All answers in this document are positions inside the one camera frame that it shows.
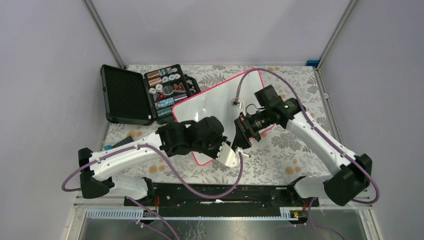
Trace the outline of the pink framed whiteboard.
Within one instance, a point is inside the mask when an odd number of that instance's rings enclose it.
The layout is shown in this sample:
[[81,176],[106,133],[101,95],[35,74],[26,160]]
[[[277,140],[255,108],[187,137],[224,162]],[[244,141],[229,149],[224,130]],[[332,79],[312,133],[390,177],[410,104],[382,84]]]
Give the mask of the pink framed whiteboard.
[[200,121],[205,117],[216,117],[222,123],[223,135],[228,141],[233,142],[236,135],[234,120],[241,112],[248,110],[254,113],[259,103],[255,92],[265,87],[259,71],[255,70],[247,74],[242,82],[239,100],[243,102],[242,109],[232,107],[231,100],[237,94],[238,85],[244,73],[240,73],[224,82],[221,82],[201,93],[187,98],[172,106],[172,114],[177,122],[188,120]]

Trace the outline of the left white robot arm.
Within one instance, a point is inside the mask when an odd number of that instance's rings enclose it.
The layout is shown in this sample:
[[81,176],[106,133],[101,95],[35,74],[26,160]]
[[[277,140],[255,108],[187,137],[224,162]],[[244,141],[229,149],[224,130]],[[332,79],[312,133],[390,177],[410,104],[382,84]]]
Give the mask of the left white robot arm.
[[204,154],[227,167],[237,167],[240,159],[224,136],[224,127],[214,116],[199,121],[172,121],[148,136],[105,151],[85,147],[78,151],[80,191],[85,199],[116,194],[128,196],[148,206],[155,200],[151,180],[135,179],[119,173],[159,157]]

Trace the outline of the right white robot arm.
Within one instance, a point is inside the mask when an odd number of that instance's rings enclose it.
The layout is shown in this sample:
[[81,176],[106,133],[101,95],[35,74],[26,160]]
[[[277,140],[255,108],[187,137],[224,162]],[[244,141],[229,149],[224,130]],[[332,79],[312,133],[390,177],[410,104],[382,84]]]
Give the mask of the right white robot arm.
[[303,141],[324,163],[331,176],[323,181],[323,191],[335,204],[345,206],[371,184],[372,159],[339,143],[313,120],[296,98],[282,100],[271,85],[254,95],[260,109],[254,114],[240,113],[234,120],[233,150],[250,148],[251,139],[261,139],[261,130],[279,125]]

